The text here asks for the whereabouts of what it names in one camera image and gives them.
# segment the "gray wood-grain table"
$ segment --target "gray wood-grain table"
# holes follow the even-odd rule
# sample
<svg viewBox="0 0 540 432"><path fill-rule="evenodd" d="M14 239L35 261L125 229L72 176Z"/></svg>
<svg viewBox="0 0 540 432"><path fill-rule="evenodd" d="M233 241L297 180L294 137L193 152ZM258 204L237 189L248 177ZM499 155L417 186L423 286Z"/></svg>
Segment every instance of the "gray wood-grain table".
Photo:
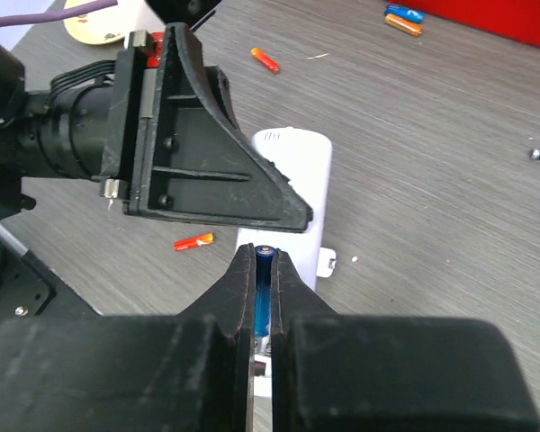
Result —
<svg viewBox="0 0 540 432"><path fill-rule="evenodd" d="M319 294L340 312L494 322L540 407L540 162L527 157L540 147L540 50L431 16L415 39L386 26L383 8L225 0L198 34L247 135L291 125L334 144L324 244L339 260ZM14 53L37 89L118 48L81 45L53 23ZM38 207L5 225L105 314L176 313L233 255L236 231L224 228L213 246L173 252L206 228L108 211L96 184L28 180L24 191Z"/></svg>

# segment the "black plastic bracket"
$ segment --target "black plastic bracket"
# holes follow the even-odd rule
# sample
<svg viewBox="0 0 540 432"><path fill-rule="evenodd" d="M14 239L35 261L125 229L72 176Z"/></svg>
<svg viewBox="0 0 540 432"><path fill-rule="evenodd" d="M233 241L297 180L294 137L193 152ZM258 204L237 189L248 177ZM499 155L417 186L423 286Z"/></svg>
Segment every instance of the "black plastic bracket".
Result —
<svg viewBox="0 0 540 432"><path fill-rule="evenodd" d="M304 232L311 207L237 128L228 79L187 25L164 33L151 116L139 119L130 199L144 218Z"/></svg>
<svg viewBox="0 0 540 432"><path fill-rule="evenodd" d="M191 28L203 23L214 13L221 0L146 0L164 23L186 23Z"/></svg>

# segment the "white cylindrical container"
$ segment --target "white cylindrical container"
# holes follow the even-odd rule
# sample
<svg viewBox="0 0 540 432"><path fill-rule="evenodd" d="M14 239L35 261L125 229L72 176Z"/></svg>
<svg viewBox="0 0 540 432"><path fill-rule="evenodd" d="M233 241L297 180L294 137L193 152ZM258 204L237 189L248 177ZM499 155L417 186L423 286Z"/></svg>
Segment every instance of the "white cylindrical container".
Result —
<svg viewBox="0 0 540 432"><path fill-rule="evenodd" d="M237 248L247 243L268 245L290 254L300 278L316 291L316 273L324 231L332 143L324 135L295 128L261 130L252 146L290 179L290 185L314 211L305 232L239 229Z"/></svg>

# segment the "black metal plate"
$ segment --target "black metal plate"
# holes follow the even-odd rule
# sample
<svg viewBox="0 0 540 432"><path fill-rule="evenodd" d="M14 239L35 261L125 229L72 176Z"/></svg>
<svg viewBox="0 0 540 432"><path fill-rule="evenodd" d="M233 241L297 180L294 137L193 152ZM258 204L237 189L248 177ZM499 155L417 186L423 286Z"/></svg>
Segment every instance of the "black metal plate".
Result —
<svg viewBox="0 0 540 432"><path fill-rule="evenodd" d="M10 255L0 280L0 323L19 316L38 315L55 293L21 261Z"/></svg>

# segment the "purple cable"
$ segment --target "purple cable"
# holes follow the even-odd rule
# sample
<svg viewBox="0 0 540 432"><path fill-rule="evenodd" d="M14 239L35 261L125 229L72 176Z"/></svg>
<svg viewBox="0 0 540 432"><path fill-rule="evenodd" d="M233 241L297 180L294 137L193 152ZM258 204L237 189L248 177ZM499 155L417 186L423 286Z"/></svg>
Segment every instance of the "purple cable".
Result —
<svg viewBox="0 0 540 432"><path fill-rule="evenodd" d="M53 21L63 21L79 15L90 14L100 9L116 6L118 0L95 0L92 3L62 9L61 11L48 11L45 13L30 13L27 15L0 16L0 27L10 27L12 25L51 23Z"/></svg>

